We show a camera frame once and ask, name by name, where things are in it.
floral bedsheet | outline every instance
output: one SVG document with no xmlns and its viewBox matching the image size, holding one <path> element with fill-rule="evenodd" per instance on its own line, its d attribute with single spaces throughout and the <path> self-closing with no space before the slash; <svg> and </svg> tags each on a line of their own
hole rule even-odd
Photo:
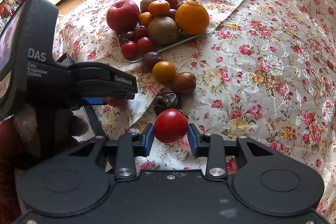
<svg viewBox="0 0 336 224">
<path fill-rule="evenodd" d="M 154 122 L 151 101 L 165 89 L 141 73 L 140 63 L 123 61 L 105 21 L 117 1 L 84 2 L 57 26 L 54 43 L 56 54 L 106 63 L 137 78 L 138 94 L 128 108 L 95 108 L 110 139 Z M 210 15 L 208 33 L 163 53 L 179 72 L 197 77 L 182 110 L 202 133 L 248 135 L 317 170 L 325 182 L 317 210 L 336 223 L 336 0 L 199 1 Z M 150 156 L 136 162 L 138 169 L 206 166 L 206 159 L 191 155 L 187 138 L 169 145 L 155 140 Z M 227 164 L 236 171 L 233 159 Z"/>
</svg>

red tomato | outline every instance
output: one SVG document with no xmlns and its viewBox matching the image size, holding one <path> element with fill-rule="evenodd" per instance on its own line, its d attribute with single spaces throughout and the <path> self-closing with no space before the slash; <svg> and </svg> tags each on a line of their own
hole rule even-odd
<svg viewBox="0 0 336 224">
<path fill-rule="evenodd" d="M 138 26 L 134 29 L 134 37 L 136 40 L 140 39 L 141 37 L 147 37 L 148 30 L 146 26 Z"/>
<path fill-rule="evenodd" d="M 124 108 L 127 105 L 127 99 L 115 99 L 113 97 L 104 97 L 105 103 L 113 107 Z"/>
<path fill-rule="evenodd" d="M 149 37 L 142 37 L 138 40 L 138 49 L 141 54 L 155 50 L 154 43 Z"/>
<path fill-rule="evenodd" d="M 162 112 L 154 124 L 154 136 L 162 143 L 173 143 L 188 131 L 188 119 L 177 109 Z"/>
<path fill-rule="evenodd" d="M 126 42 L 121 46 L 121 54 L 126 59 L 132 59 L 137 55 L 137 45 L 133 41 Z"/>
</svg>

kiwi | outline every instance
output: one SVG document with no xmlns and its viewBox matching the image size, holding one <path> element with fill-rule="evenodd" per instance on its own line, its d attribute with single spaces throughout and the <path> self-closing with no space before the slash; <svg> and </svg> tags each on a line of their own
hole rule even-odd
<svg viewBox="0 0 336 224">
<path fill-rule="evenodd" d="M 179 37 L 179 28 L 170 17 L 155 17 L 148 25 L 148 37 L 156 45 L 172 44 Z"/>
<path fill-rule="evenodd" d="M 155 1 L 155 0 L 142 0 L 140 2 L 141 13 L 148 12 L 149 4 L 151 4 L 153 1 Z"/>
</svg>

metal bolt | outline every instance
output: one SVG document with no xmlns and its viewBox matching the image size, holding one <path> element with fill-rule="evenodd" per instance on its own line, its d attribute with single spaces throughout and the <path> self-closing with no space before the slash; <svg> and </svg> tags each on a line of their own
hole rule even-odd
<svg viewBox="0 0 336 224">
<path fill-rule="evenodd" d="M 220 177 L 225 174 L 225 170 L 219 167 L 211 168 L 209 174 L 213 177 Z"/>
<path fill-rule="evenodd" d="M 118 170 L 118 175 L 121 176 L 121 177 L 129 177 L 132 174 L 133 174 L 133 172 L 130 168 L 120 168 Z"/>
</svg>

orange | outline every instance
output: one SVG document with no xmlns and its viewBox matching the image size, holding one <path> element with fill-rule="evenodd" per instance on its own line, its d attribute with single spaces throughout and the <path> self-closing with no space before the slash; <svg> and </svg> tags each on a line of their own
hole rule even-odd
<svg viewBox="0 0 336 224">
<path fill-rule="evenodd" d="M 152 19 L 153 17 L 151 16 L 150 12 L 142 13 L 140 14 L 140 17 L 139 17 L 139 25 L 148 27 Z"/>
<path fill-rule="evenodd" d="M 197 0 L 187 0 L 175 14 L 175 22 L 189 35 L 204 33 L 209 26 L 209 14 Z"/>
<path fill-rule="evenodd" d="M 170 5 L 168 1 L 156 0 L 149 4 L 148 10 L 153 17 L 162 17 L 169 13 Z"/>
<path fill-rule="evenodd" d="M 158 83 L 169 85 L 174 81 L 176 69 L 171 62 L 161 61 L 155 64 L 152 74 Z"/>
</svg>

